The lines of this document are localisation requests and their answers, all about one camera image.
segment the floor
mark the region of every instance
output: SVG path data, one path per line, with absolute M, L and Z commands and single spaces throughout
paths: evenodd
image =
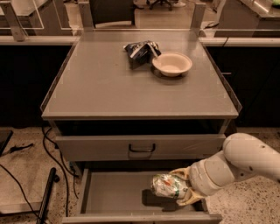
M 137 0 L 137 3 L 143 5 L 145 9 L 136 11 L 136 26 L 138 28 L 189 28 L 193 14 L 193 2 L 182 1 L 186 2 L 185 8 L 174 8 L 173 11 L 168 11 L 167 8 L 160 5 L 149 10 L 144 4 L 145 0 Z M 203 2 L 207 3 L 204 21 L 214 20 L 215 13 L 211 10 L 211 1 Z M 78 14 L 77 5 L 66 3 L 66 8 L 71 26 L 73 28 L 81 27 L 81 17 Z M 0 127 L 0 130 L 13 131 L 13 135 L 3 152 L 4 155 L 0 157 L 0 164 L 18 179 L 30 202 L 42 200 L 50 169 L 52 167 L 57 169 L 60 181 L 53 185 L 45 223 L 61 223 L 62 217 L 65 215 L 66 180 L 60 167 L 46 154 L 41 128 Z M 258 137 L 280 152 L 280 128 L 238 128 L 238 132 Z M 52 131 L 49 137 L 54 140 Z M 34 145 L 21 151 L 8 153 L 13 146 L 19 147 L 28 144 Z M 55 149 L 53 143 L 46 140 L 45 145 L 48 151 L 60 161 L 60 153 Z M 1 206 L 5 205 L 25 203 L 16 182 L 1 167 L 0 179 L 0 209 Z M 67 174 L 67 179 L 70 188 L 69 216 L 74 216 L 77 205 L 74 189 L 79 197 L 81 179 L 73 178 L 70 174 Z M 280 186 L 264 177 L 256 176 L 243 182 L 228 185 L 215 195 L 207 197 L 206 203 L 210 214 L 222 215 L 221 224 L 280 223 Z M 3 217 L 0 215 L 0 224 L 36 223 L 36 220 L 32 213 Z

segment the black snack bag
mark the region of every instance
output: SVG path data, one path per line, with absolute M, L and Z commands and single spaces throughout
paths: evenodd
M 124 49 L 128 53 L 129 58 L 140 65 L 149 63 L 151 55 L 156 54 L 158 56 L 161 54 L 158 50 L 158 44 L 149 40 L 128 44 Z

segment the drawer handle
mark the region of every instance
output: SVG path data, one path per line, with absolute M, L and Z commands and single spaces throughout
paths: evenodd
M 148 150 L 133 149 L 132 148 L 132 144 L 131 143 L 129 144 L 129 151 L 132 151 L 132 152 L 153 152 L 155 149 L 156 149 L 156 145 L 155 144 L 153 144 L 152 148 L 148 149 Z

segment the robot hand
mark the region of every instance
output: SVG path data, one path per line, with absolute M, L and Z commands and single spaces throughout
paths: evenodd
M 171 171 L 186 181 L 188 189 L 181 206 L 215 194 L 235 181 L 262 175 L 280 184 L 280 154 L 261 140 L 242 133 L 226 138 L 222 151 L 186 168 Z

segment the chair base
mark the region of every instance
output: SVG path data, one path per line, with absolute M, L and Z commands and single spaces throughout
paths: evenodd
M 167 1 L 167 0 L 157 0 L 156 2 L 154 2 L 154 3 L 152 3 L 152 4 L 150 5 L 150 10 L 152 10 L 152 8 L 154 7 L 154 5 L 155 5 L 155 4 L 158 4 L 158 3 L 160 3 L 160 5 L 163 5 L 163 3 L 168 4 L 168 5 L 169 5 L 169 11 L 172 11 L 172 4 L 171 4 L 169 1 Z

